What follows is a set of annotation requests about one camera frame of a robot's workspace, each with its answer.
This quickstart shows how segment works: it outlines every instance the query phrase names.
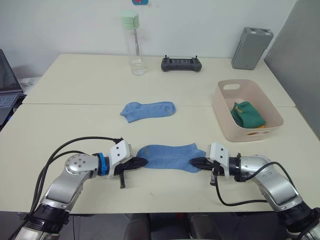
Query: laptop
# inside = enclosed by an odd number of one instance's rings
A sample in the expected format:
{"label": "laptop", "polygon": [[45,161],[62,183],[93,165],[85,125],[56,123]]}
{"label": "laptop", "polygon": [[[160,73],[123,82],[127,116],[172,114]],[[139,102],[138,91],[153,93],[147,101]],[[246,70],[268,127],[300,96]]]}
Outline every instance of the laptop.
{"label": "laptop", "polygon": [[19,97],[23,94],[4,52],[0,49],[0,125],[7,119]]}

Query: laptop screen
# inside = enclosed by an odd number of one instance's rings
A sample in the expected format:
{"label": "laptop screen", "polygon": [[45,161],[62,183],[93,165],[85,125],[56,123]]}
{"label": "laptop screen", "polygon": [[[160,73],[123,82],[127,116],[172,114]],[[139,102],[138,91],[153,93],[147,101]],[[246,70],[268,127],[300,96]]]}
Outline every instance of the laptop screen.
{"label": "laptop screen", "polygon": [[0,92],[21,90],[21,87],[9,66],[4,52],[0,49]]}

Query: sticker on wall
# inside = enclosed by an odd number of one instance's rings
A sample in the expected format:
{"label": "sticker on wall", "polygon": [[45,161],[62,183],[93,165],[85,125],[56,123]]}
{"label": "sticker on wall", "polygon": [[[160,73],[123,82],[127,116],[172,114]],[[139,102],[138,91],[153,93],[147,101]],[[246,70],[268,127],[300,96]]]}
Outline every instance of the sticker on wall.
{"label": "sticker on wall", "polygon": [[132,0],[132,3],[134,5],[147,5],[148,4],[148,0]]}

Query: laptop keyboard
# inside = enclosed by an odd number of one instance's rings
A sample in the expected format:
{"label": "laptop keyboard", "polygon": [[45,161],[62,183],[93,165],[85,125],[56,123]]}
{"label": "laptop keyboard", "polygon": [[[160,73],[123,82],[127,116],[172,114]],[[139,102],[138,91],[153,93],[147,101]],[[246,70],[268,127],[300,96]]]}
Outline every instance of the laptop keyboard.
{"label": "laptop keyboard", "polygon": [[17,94],[0,95],[0,109],[10,108],[17,97]]}

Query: white table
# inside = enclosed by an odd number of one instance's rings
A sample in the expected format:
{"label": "white table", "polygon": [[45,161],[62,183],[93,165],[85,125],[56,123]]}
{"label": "white table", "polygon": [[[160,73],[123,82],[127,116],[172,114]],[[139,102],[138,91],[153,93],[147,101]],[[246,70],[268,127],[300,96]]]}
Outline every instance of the white table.
{"label": "white table", "polygon": [[176,106],[211,106],[217,83],[255,81],[276,107],[295,104],[261,60],[254,70],[231,67],[230,58],[200,58],[202,70],[161,70],[161,57],[145,57],[148,72],[131,74],[127,56],[62,54],[24,104],[125,105],[172,101]]}
{"label": "white table", "polygon": [[[269,138],[255,142],[225,139],[212,107],[178,106],[170,117],[127,123],[123,105],[24,104],[0,132],[0,211],[30,208],[38,173],[50,154],[64,142],[83,136],[124,137],[134,153],[150,144],[181,146],[196,143],[206,150],[215,141],[235,156],[263,154],[283,164],[297,190],[311,207],[320,205],[320,142],[295,107],[277,107],[284,125]],[[86,140],[65,150],[88,154],[107,153],[112,142]],[[54,162],[48,171],[44,192],[62,172],[67,157]],[[234,212],[270,211],[267,203],[227,207],[210,186],[210,171],[188,173],[172,169],[147,169],[125,173],[127,187],[120,189],[118,177],[97,177],[85,182],[74,213],[140,212]],[[226,202],[262,199],[252,182],[236,183],[219,177]]]}

